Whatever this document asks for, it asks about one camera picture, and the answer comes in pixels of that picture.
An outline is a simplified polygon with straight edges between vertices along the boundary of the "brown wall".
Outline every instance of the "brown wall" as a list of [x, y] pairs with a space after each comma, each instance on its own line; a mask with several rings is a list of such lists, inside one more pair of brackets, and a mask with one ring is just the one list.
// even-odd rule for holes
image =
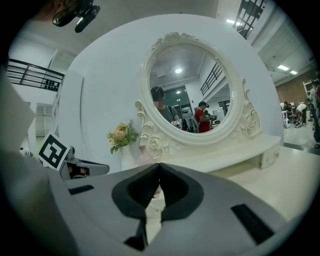
[[307, 95], [303, 82], [307, 83], [310, 79], [314, 80], [316, 78], [316, 70], [311, 69], [302, 75], [277, 86], [276, 92], [278, 93], [280, 102], [294, 102], [295, 105], [298, 105], [299, 102], [306, 103]]

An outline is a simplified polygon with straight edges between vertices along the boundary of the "person in red shirt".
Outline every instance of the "person in red shirt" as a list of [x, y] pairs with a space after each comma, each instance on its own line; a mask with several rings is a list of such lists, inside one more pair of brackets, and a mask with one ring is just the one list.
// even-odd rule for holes
[[205, 117], [204, 110], [209, 108], [209, 105], [204, 101], [201, 101], [198, 105], [198, 109], [194, 113], [194, 119], [199, 123], [199, 133], [205, 133], [210, 131], [210, 118]]

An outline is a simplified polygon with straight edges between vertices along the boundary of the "fluorescent light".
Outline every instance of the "fluorescent light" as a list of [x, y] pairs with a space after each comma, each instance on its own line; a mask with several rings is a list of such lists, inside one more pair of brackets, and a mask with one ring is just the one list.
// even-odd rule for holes
[[[227, 23], [231, 23], [231, 24], [235, 24], [235, 21], [232, 20], [232, 19], [227, 19], [226, 22], [227, 22]], [[240, 22], [237, 22], [236, 25], [237, 25], [237, 26], [239, 26], [239, 25], [242, 26], [242, 23], [240, 24]]]
[[83, 17], [81, 17], [81, 19], [79, 19], [79, 21], [78, 21], [78, 23], [77, 23], [77, 25], [83, 20], [84, 18]]
[[287, 71], [289, 68], [288, 68], [288, 67], [286, 67], [286, 66], [283, 66], [283, 65], [279, 65], [279, 66], [278, 66], [278, 69], [281, 69], [281, 70]]

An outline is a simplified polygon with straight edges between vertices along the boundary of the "round mirror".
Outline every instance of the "round mirror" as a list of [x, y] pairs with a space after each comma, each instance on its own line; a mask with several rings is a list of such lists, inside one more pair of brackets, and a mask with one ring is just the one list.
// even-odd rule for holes
[[230, 82], [219, 60], [205, 49], [175, 44], [154, 58], [149, 89], [163, 119], [189, 133], [213, 131], [232, 106]]

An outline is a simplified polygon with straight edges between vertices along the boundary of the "railing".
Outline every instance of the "railing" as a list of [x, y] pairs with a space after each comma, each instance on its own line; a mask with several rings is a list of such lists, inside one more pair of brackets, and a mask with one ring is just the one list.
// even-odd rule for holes
[[64, 74], [17, 59], [9, 59], [6, 75], [12, 84], [57, 92]]
[[259, 0], [260, 4], [257, 5], [258, 0], [242, 0], [240, 8], [236, 15], [233, 27], [242, 35], [245, 39], [249, 36], [249, 31], [253, 30], [253, 23], [260, 18], [265, 3], [267, 0]]
[[202, 87], [200, 88], [203, 96], [207, 91], [210, 90], [210, 87], [214, 84], [214, 82], [218, 80], [218, 77], [220, 76], [221, 73], [222, 73], [221, 67], [217, 63], [215, 63], [210, 74], [208, 75]]

